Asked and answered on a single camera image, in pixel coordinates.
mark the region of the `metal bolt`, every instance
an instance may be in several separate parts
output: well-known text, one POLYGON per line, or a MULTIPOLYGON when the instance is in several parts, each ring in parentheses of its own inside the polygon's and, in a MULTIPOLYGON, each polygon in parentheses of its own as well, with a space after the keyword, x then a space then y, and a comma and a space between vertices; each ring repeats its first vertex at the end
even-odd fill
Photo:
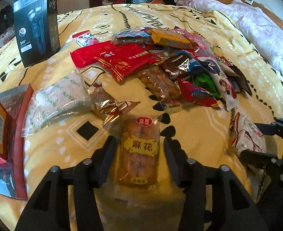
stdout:
POLYGON ((283 174, 280 175, 280 180, 283 181, 283 174))
POLYGON ((187 159, 187 163, 190 164, 190 165, 193 165, 193 164, 196 163, 196 160, 189 158, 189 159, 187 159))
POLYGON ((222 165, 221 169, 225 172, 229 171, 229 167, 227 165, 222 165))
POLYGON ((89 158, 83 160, 83 164, 85 164, 85 165, 90 165, 91 163, 92 163, 92 160, 89 159, 89 158))
POLYGON ((53 172, 53 173, 55 173, 55 172, 58 171, 58 169, 59 169, 58 166, 52 166, 51 169, 50 169, 50 171, 53 172))

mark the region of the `shaver image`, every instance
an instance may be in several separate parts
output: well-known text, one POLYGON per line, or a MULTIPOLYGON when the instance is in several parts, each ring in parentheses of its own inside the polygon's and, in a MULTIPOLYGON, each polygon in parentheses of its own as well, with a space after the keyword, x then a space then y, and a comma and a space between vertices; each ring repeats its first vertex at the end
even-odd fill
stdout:
POLYGON ((36 40, 37 49, 40 54, 43 55, 46 52, 46 43, 44 39, 42 8, 37 7, 36 9, 29 11, 28 19, 32 26, 33 37, 36 40))

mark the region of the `pile of snacks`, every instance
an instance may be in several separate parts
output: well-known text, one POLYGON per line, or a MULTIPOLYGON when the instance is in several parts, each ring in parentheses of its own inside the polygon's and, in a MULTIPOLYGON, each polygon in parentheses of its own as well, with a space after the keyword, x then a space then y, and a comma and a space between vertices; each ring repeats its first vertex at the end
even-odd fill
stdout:
MULTIPOLYGON (((77 68, 96 63, 119 83, 135 75, 168 113, 179 112, 192 104, 219 108, 218 100, 225 102, 229 111, 238 106, 236 93, 245 90, 251 94, 243 73, 236 66, 205 38, 181 28, 127 29, 114 34, 111 41, 102 43, 90 31, 72 37, 83 46, 71 53, 77 68)), ((35 133, 55 118, 79 112, 93 111, 102 119, 107 131, 121 119, 115 124, 118 132, 121 129, 116 180, 121 186, 154 188, 157 182, 159 121, 148 115, 136 117, 130 114, 139 103, 131 102, 129 98, 119 102, 104 90, 99 80, 87 87, 80 74, 73 73, 34 93, 24 133, 35 133), (73 91, 76 86, 79 92, 73 91), (42 101, 42 95, 48 100, 42 101)), ((261 147, 262 151, 263 140, 254 136, 256 131, 251 128, 248 118, 240 113, 236 117, 232 140, 236 151, 240 153, 244 147, 251 150, 261 147), (247 142, 248 134, 252 139, 250 143, 247 142)))

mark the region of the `electric shaver box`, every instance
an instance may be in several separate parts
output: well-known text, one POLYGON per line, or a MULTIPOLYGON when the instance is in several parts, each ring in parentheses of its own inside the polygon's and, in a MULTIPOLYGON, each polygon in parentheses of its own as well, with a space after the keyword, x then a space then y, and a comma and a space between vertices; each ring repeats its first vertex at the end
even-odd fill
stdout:
POLYGON ((13 12, 24 67, 44 61, 60 50, 57 0, 18 0, 13 12))

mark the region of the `yellow bedspread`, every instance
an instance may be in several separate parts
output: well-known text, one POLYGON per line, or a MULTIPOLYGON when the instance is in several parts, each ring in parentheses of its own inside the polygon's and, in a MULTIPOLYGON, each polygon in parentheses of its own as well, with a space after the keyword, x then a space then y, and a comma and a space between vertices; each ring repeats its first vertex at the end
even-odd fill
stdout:
MULTIPOLYGON (((169 29, 178 26, 203 35, 212 44, 221 48, 224 56, 241 69, 253 95, 250 97, 242 93, 238 98, 240 106, 249 113, 254 122, 270 123, 274 116, 283 118, 283 74, 261 58, 259 52, 236 29, 233 22, 217 11, 203 15, 188 7, 119 4, 63 14, 58 16, 58 22, 62 48, 59 53, 42 63, 25 69, 15 38, 0 50, 0 92, 26 83, 31 83, 34 89, 47 87, 71 73, 75 66, 70 52, 79 48, 71 37, 73 33, 90 30, 99 41, 108 41, 113 33, 130 27, 169 29)), ((118 101, 142 101, 135 109, 135 113, 158 114, 152 108, 156 102, 148 97, 149 91, 138 78, 129 78, 120 85, 110 74, 95 66, 84 69, 82 75, 89 84, 99 76, 104 89, 118 101)), ((203 165, 230 166, 256 201, 264 190, 267 178, 265 175, 261 178, 247 175, 246 167, 239 162, 228 142, 231 112, 227 112, 222 104, 220 107, 221 110, 214 110, 196 105, 189 111, 172 114, 170 124, 161 124, 161 130, 167 126, 174 126, 176 133, 173 138, 179 140, 189 157, 203 165)), ((84 158, 91 157, 95 149, 102 147, 108 133, 101 125, 102 121, 90 112, 51 125, 25 138, 24 174, 28 197, 32 195, 51 166, 75 166, 84 158), (87 121, 99 128, 88 141, 76 132, 87 121)), ((283 140, 277 136, 274 139, 278 157, 282 157, 283 140)), ((158 190, 149 199, 155 202, 154 207, 128 207, 115 201, 113 183, 108 181, 103 188, 96 190, 105 230, 176 230, 184 194, 171 181, 162 149, 163 138, 160 142, 159 185, 158 190)), ((111 173, 115 166, 116 162, 111 168, 111 173)), ((72 189, 69 190, 69 202, 71 226, 74 231, 76 221, 72 189)), ((211 208, 210 202, 207 203, 207 207, 211 208)), ((26 201, 0 195, 0 217, 11 230, 14 230, 25 204, 26 201)))

